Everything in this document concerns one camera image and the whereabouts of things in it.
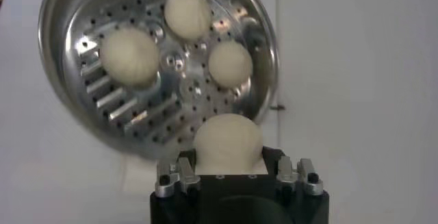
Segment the white surface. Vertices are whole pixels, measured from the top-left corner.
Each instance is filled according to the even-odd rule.
[[[144,192],[153,191],[155,169],[135,170],[153,164],[133,164],[101,144],[46,80],[37,43],[41,1],[4,0],[0,9],[0,223],[149,223]],[[275,0],[263,2],[275,17]],[[271,146],[276,120],[271,113],[262,126]]]
[[[331,223],[437,223],[438,0],[279,0],[281,146]]]

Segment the bolt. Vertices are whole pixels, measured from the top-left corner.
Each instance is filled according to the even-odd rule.
[[[317,184],[320,181],[320,176],[316,173],[309,173],[307,175],[307,182],[310,184]]]
[[[160,186],[167,186],[170,184],[170,176],[169,175],[161,175],[159,177],[159,185]]]

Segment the black base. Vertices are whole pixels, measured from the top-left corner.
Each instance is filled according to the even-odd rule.
[[[302,184],[291,195],[276,189],[276,162],[282,151],[265,148],[268,175],[201,176],[201,191],[190,197],[151,195],[152,224],[328,224],[329,196],[305,195]]]

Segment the stainless steel bowl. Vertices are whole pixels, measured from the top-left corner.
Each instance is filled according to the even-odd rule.
[[[260,0],[208,0],[214,21],[196,42],[169,30],[165,1],[44,0],[38,27],[44,69],[68,109],[106,143],[148,158],[189,147],[203,121],[215,114],[240,113],[260,122],[277,83],[276,40]],[[101,66],[101,42],[125,26],[144,30],[160,48],[151,88],[122,86]],[[254,75],[225,90],[207,63],[211,49],[231,39],[250,51]]]

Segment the dough ball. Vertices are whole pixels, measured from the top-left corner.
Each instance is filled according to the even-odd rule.
[[[207,34],[211,25],[207,0],[167,0],[164,16],[172,31],[187,40]]]
[[[148,86],[157,76],[159,49],[144,32],[124,28],[103,41],[101,62],[116,81],[128,86]]]
[[[235,88],[253,74],[253,60],[241,44],[235,41],[223,42],[210,54],[209,70],[220,86]]]
[[[253,174],[263,162],[261,130],[238,114],[209,119],[196,133],[194,148],[197,174]]]

